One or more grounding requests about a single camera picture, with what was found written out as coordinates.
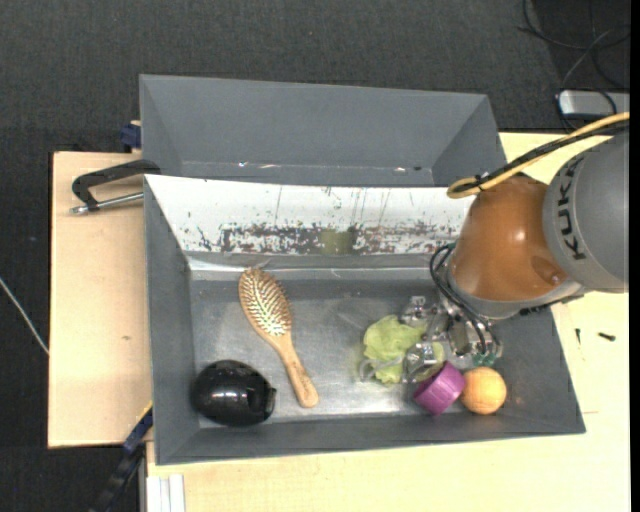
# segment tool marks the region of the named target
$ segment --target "wooden table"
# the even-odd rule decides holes
[[[501,134],[508,158],[554,138]],[[566,148],[531,167],[549,180]],[[76,176],[139,158],[54,156],[49,446],[119,444],[151,398],[142,205],[73,216]],[[140,190],[140,179],[98,188]],[[628,294],[591,293],[554,307],[587,433],[507,441],[156,466],[184,475],[187,511],[630,508]],[[575,328],[581,332],[580,340]],[[616,336],[611,342],[599,332]]]

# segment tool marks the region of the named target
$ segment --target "hairbrush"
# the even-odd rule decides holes
[[[293,348],[291,311],[282,285],[264,270],[249,268],[240,276],[238,293],[249,323],[280,356],[298,402],[314,407],[318,392]]]

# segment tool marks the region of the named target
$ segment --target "purple object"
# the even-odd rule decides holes
[[[434,416],[442,414],[462,393],[464,377],[449,361],[440,371],[421,382],[413,399]]]

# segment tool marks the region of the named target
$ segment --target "hairbrush bristles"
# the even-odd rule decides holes
[[[291,312],[284,289],[276,279],[260,270],[246,270],[240,277],[240,301],[259,328],[272,336],[291,330]]]

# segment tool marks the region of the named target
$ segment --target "dark floor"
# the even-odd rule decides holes
[[[48,152],[121,151],[142,72],[481,92],[526,131],[563,129],[563,86],[629,88],[628,39],[572,67],[594,32],[624,36],[630,0],[526,5],[582,49],[522,30],[513,0],[0,2],[0,276],[46,337]],[[0,510],[86,510],[118,449],[46,450],[47,358],[1,291],[0,327]],[[130,489],[117,510],[135,508]]]

